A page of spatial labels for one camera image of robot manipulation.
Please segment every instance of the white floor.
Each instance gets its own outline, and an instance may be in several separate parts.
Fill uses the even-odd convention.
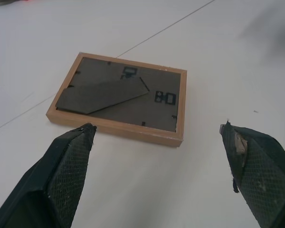
[[[0,206],[70,130],[45,113],[83,51],[186,69],[186,128],[178,149],[97,133],[72,227],[259,227],[233,192],[219,126],[229,119],[285,149],[285,0],[209,2],[0,6]]]

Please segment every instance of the wooden frame border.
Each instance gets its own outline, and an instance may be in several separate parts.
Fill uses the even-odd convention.
[[[79,67],[81,60],[84,57],[179,73],[181,80],[180,80],[180,94],[179,94],[176,132],[169,132],[149,127],[129,124],[129,123],[122,123],[118,121],[106,120],[82,114],[74,114],[57,110],[55,104],[58,98],[60,97],[63,89],[67,88],[68,85],[70,84],[77,68]],[[158,143],[167,146],[177,147],[180,146],[184,134],[186,82],[187,82],[186,70],[80,52],[75,62],[73,63],[70,71],[68,72],[65,80],[63,81],[46,115],[51,122],[56,124],[79,127],[85,123],[92,123],[93,125],[97,126],[97,130],[99,130],[100,132],[114,134],[137,140],[143,140],[151,143]]]

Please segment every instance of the wooden frame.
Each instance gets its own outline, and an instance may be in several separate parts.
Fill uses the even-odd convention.
[[[60,97],[63,89],[67,88],[71,82],[81,60],[84,58],[94,58],[104,61],[111,61],[116,63],[122,63],[127,65],[133,65],[138,67],[146,67],[157,70],[170,71],[180,74],[180,93],[178,104],[178,118],[176,123],[176,132],[169,132],[144,126],[138,126],[129,123],[122,123],[112,120],[106,120],[101,118],[95,118],[82,114],[75,114],[69,112],[63,112],[57,110],[55,105]],[[183,141],[184,134],[184,122],[185,122],[185,100],[186,100],[186,81],[187,71],[181,69],[175,69],[171,67],[158,66],[153,64],[129,61],[124,59],[105,57],[99,55],[92,55],[87,53],[79,53],[75,62],[73,63],[70,71],[68,72],[64,82],[62,83],[58,93],[56,94],[50,108],[47,111],[48,119],[56,124],[68,125],[72,127],[79,127],[85,123],[92,123],[97,126],[97,130],[103,133],[114,134],[126,138],[137,139],[147,141],[151,143],[163,144],[167,146],[177,147],[180,146]]]

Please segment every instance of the white table surface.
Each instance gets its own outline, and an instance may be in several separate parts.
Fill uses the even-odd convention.
[[[52,140],[71,129],[45,113],[79,51],[117,57],[206,3],[0,7],[0,206]],[[219,126],[229,119],[285,149],[281,12],[285,1],[215,0],[121,56],[188,71],[184,142],[174,149],[97,133],[72,227],[259,227],[233,192]]]

